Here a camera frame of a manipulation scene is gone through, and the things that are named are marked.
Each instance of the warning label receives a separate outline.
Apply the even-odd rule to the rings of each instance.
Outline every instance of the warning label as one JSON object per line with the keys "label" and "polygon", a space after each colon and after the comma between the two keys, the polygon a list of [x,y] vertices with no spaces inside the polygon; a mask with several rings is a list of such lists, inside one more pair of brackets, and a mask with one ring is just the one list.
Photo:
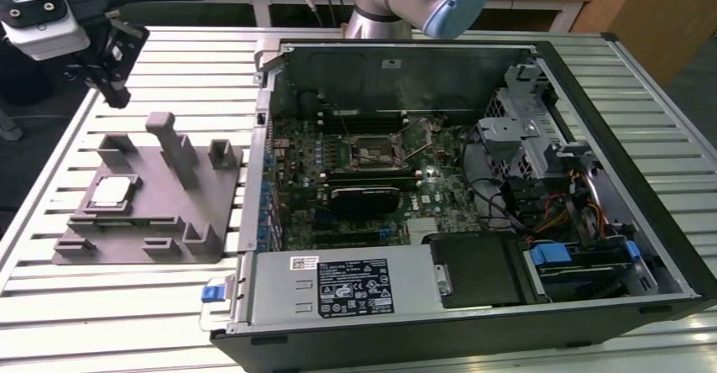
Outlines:
{"label": "warning label", "polygon": [[317,274],[322,318],[393,313],[386,259],[321,262]]}

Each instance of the metal bracket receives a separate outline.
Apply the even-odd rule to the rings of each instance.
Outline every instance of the metal bracket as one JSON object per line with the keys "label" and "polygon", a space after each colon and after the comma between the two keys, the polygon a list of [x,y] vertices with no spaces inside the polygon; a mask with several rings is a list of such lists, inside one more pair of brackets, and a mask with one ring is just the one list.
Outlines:
{"label": "metal bracket", "polygon": [[580,160],[585,155],[593,154],[590,146],[584,142],[569,144],[552,144],[545,149],[545,162],[548,172],[561,172],[568,160]]}
{"label": "metal bracket", "polygon": [[254,66],[258,72],[266,72],[278,63],[281,56],[281,42],[277,39],[260,39],[254,48]]}

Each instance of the green circuit board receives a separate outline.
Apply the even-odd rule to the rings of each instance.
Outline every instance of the green circuit board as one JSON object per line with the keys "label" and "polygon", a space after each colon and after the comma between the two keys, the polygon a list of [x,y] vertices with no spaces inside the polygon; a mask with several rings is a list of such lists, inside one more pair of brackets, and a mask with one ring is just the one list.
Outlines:
{"label": "green circuit board", "polygon": [[[432,123],[432,144],[425,145],[425,131],[418,121]],[[468,195],[461,169],[454,163],[465,142],[462,126],[444,126],[436,119],[410,117],[409,127],[401,133],[401,156],[426,146],[408,158],[398,169],[420,171],[422,178],[412,190],[400,192],[397,210],[373,218],[340,220],[330,217],[326,208],[326,188],[321,173],[352,172],[362,159],[352,159],[352,147],[362,139],[376,138],[366,134],[322,134],[308,122],[294,119],[278,120],[273,127],[273,149],[277,158],[278,201],[285,226],[285,250],[318,248],[317,234],[358,234],[381,232],[380,245],[409,244],[406,220],[434,218],[440,232],[478,230],[478,217]],[[390,167],[368,161],[369,166]]]}

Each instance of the slatted metal table surface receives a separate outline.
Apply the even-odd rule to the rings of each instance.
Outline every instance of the slatted metal table surface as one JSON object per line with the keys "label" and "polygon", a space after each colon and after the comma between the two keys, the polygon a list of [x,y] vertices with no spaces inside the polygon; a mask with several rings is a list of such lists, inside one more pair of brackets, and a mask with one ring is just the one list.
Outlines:
{"label": "slatted metal table surface", "polygon": [[[88,94],[0,242],[0,371],[241,371],[200,329],[200,291],[236,267],[242,182],[221,262],[212,265],[56,266],[56,239],[92,180],[110,132],[157,145],[152,111],[177,115],[194,144],[230,139],[248,159],[260,39],[337,38],[337,30],[156,28],[128,86],[132,103]],[[710,268],[717,268],[717,154],[620,44],[597,34],[472,33],[462,39],[556,45],[594,105]],[[566,122],[580,136],[569,113]],[[220,304],[212,316],[226,317]],[[717,314],[656,323],[605,344],[377,366],[372,371],[716,371]]]}

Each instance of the blue latch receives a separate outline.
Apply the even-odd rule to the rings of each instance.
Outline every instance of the blue latch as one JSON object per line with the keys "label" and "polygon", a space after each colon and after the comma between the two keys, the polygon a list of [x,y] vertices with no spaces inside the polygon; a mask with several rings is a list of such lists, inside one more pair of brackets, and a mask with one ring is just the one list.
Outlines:
{"label": "blue latch", "polygon": [[393,233],[393,228],[384,228],[378,230],[378,238],[386,240],[390,234]]}
{"label": "blue latch", "polygon": [[561,243],[538,244],[530,250],[530,258],[534,265],[570,262],[570,253]]}
{"label": "blue latch", "polygon": [[642,256],[634,241],[628,240],[625,242],[625,248],[628,249],[629,258],[632,258],[633,261],[637,260]]}
{"label": "blue latch", "polygon": [[224,285],[204,286],[201,289],[201,302],[224,302]]}
{"label": "blue latch", "polygon": [[269,228],[261,226],[257,229],[257,240],[265,241],[269,238]]}

